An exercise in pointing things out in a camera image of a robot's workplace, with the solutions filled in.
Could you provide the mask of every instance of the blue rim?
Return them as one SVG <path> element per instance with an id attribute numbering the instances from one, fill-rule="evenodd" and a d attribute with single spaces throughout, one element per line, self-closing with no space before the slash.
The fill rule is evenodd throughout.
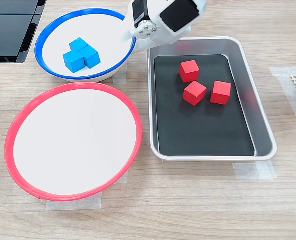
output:
<path id="1" fill-rule="evenodd" d="M 103 71 L 103 72 L 100 72 L 100 73 L 97 73 L 97 74 L 94 74 L 94 75 L 89 75 L 89 76 L 64 76 L 64 75 L 57 74 L 57 73 L 53 72 L 52 70 L 50 70 L 49 67 L 45 64 L 44 59 L 43 59 L 43 48 L 44 48 L 44 45 L 45 45 L 45 42 L 46 42 L 47 38 L 50 36 L 50 34 L 52 34 L 52 32 L 56 28 L 58 28 L 64 22 L 66 22 L 66 21 L 68 21 L 70 19 L 73 19 L 73 18 L 77 18 L 77 17 L 80 17 L 80 16 L 89 15 L 89 14 L 109 15 L 109 16 L 113 16 L 115 18 L 118 18 L 118 19 L 120 19 L 122 21 L 125 19 L 124 15 L 122 15 L 119 12 L 116 12 L 116 11 L 112 11 L 112 10 L 109 10 L 109 9 L 103 9 L 103 8 L 90 8 L 90 9 L 83 9 L 83 10 L 78 10 L 78 11 L 68 13 L 68 14 L 58 18 L 57 20 L 53 21 L 39 35 L 38 40 L 37 40 L 37 42 L 35 44 L 35 48 L 34 48 L 34 55 L 35 55 L 35 57 L 37 59 L 37 62 L 48 73 L 50 73 L 50 74 L 52 74 L 52 75 L 54 75 L 56 77 L 59 77 L 59 78 L 70 79 L 70 80 L 94 79 L 94 78 L 106 75 L 106 74 L 116 70 L 132 54 L 132 52 L 133 52 L 133 50 L 135 48 L 135 45 L 136 45 L 136 38 L 135 37 L 132 38 L 130 51 L 124 57 L 124 59 L 122 59 L 118 64 L 116 64 L 115 66 L 113 66 L 112 68 L 110 68 L 110 69 L 108 69 L 106 71 Z"/>

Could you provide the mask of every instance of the wood grain surface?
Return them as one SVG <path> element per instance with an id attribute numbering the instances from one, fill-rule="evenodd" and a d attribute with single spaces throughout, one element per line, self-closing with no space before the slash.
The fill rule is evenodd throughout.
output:
<path id="1" fill-rule="evenodd" d="M 26 62 L 0 64 L 0 240 L 296 240 L 296 116 L 269 70 L 296 66 L 296 1 L 209 1 L 189 34 L 242 43 L 278 144 L 276 179 L 237 180 L 230 162 L 157 159 L 149 146 L 145 52 L 130 57 L 125 85 L 114 85 L 113 78 L 103 82 L 135 103 L 144 136 L 128 183 L 105 190 L 102 209 L 45 211 L 44 200 L 10 177 L 4 143 L 12 121 L 33 98 L 67 83 L 38 65 L 34 47 L 41 31 L 75 10 L 126 14 L 127 5 L 127 0 L 48 0 Z"/>

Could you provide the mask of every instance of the blue-rimmed bowl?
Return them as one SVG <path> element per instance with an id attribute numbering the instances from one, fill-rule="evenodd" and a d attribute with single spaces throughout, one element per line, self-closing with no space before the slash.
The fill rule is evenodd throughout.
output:
<path id="1" fill-rule="evenodd" d="M 113 76 L 133 52 L 136 38 L 119 46 L 117 31 L 125 16 L 109 9 L 90 8 L 68 13 L 40 34 L 35 45 L 35 57 L 48 73 L 69 82 L 100 82 Z M 69 43 L 81 37 L 94 47 L 101 63 L 92 69 L 72 73 L 64 63 L 63 54 L 70 51 Z"/>

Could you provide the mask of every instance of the red cube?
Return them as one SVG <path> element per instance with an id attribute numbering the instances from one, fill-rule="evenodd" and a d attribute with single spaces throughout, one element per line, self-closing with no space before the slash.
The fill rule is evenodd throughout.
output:
<path id="1" fill-rule="evenodd" d="M 180 65 L 180 76 L 184 83 L 189 83 L 193 81 L 197 81 L 199 77 L 199 67 L 195 60 L 193 61 L 185 61 Z"/>
<path id="2" fill-rule="evenodd" d="M 232 84 L 228 82 L 215 81 L 210 102 L 226 105 L 232 91 Z"/>
<path id="3" fill-rule="evenodd" d="M 204 99 L 207 88 L 200 83 L 193 81 L 188 87 L 184 89 L 183 99 L 193 106 L 196 106 Z"/>

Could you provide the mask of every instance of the tape strip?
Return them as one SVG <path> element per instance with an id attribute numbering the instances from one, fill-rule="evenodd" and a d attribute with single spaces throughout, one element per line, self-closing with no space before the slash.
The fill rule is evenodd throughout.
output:
<path id="1" fill-rule="evenodd" d="M 126 84 L 127 77 L 127 61 L 122 65 L 121 69 L 113 76 L 113 84 Z"/>
<path id="2" fill-rule="evenodd" d="M 238 180 L 273 180 L 277 178 L 271 160 L 256 161 L 255 163 L 233 163 L 232 166 Z"/>
<path id="3" fill-rule="evenodd" d="M 47 201 L 46 211 L 91 210 L 102 208 L 102 192 L 76 201 Z"/>
<path id="4" fill-rule="evenodd" d="M 119 178 L 119 180 L 115 183 L 115 184 L 126 184 L 128 183 L 128 171 L 126 171 L 126 173 Z"/>
<path id="5" fill-rule="evenodd" d="M 295 79 L 294 76 L 296 76 L 296 66 L 271 67 L 270 71 L 272 75 L 278 79 L 296 116 L 296 87 L 292 82 L 292 78 Z"/>

